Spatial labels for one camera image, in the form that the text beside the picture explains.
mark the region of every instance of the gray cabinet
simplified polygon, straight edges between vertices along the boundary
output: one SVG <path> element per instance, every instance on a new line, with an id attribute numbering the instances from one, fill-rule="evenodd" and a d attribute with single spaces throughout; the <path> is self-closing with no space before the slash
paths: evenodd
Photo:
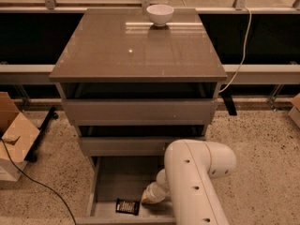
<path id="1" fill-rule="evenodd" d="M 50 80 L 82 152 L 97 161 L 89 218 L 80 223 L 174 224 L 170 201 L 137 217 L 113 205 L 140 199 L 166 146 L 201 139 L 212 122 L 226 73 L 198 14 L 176 9 L 155 27 L 139 8 L 88 9 Z"/>

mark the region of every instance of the cardboard box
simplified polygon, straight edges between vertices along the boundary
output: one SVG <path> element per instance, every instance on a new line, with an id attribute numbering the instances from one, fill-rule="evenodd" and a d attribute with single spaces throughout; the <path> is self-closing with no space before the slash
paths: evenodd
<path id="1" fill-rule="evenodd" d="M 300 127 L 300 94 L 292 99 L 292 109 L 289 112 L 289 116 L 294 123 Z"/>
<path id="2" fill-rule="evenodd" d="M 27 164 L 25 157 L 39 134 L 38 128 L 32 124 L 14 104 L 8 93 L 0 92 L 0 135 L 6 142 L 7 150 L 14 163 L 23 170 Z M 21 173 L 9 160 L 8 153 L 0 142 L 0 180 L 18 181 Z"/>

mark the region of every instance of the terrazzo floor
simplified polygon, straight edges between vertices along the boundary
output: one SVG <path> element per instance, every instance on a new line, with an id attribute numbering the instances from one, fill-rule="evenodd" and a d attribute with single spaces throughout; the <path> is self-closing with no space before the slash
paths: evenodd
<path id="1" fill-rule="evenodd" d="M 229 116 L 221 107 L 207 141 L 228 144 L 237 156 L 236 171 L 213 180 L 230 224 L 300 224 L 300 129 L 288 111 L 238 107 Z M 37 127 L 46 112 L 26 112 Z M 93 170 L 77 144 L 63 112 L 52 120 L 38 148 L 36 163 L 25 172 L 59 192 L 76 218 L 85 217 Z M 22 176 L 0 181 L 0 224 L 73 224 L 62 202 Z"/>

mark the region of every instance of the open drawer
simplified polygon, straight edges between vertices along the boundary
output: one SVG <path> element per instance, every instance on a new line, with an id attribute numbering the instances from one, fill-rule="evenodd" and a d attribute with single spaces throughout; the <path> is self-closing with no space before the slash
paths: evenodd
<path id="1" fill-rule="evenodd" d="M 188 130 L 189 133 L 193 131 L 194 136 L 184 136 L 178 132 L 177 136 L 80 137 L 79 145 L 82 153 L 89 157 L 163 156 L 166 147 L 175 140 L 181 138 L 201 140 L 203 138 L 202 127 L 188 127 L 187 129 L 190 130 Z"/>
<path id="2" fill-rule="evenodd" d="M 141 205 L 138 216 L 115 212 L 116 200 L 140 201 L 143 191 L 163 169 L 163 157 L 98 157 L 87 217 L 77 224 L 175 225 L 170 200 Z"/>

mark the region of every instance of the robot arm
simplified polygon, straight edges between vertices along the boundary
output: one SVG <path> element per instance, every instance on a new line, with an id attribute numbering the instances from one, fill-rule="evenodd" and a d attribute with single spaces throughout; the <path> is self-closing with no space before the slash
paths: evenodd
<path id="1" fill-rule="evenodd" d="M 228 225 L 210 178 L 234 171 L 234 152 L 222 143 L 178 140 L 164 159 L 165 170 L 148 186 L 142 203 L 158 203 L 170 194 L 177 225 Z"/>

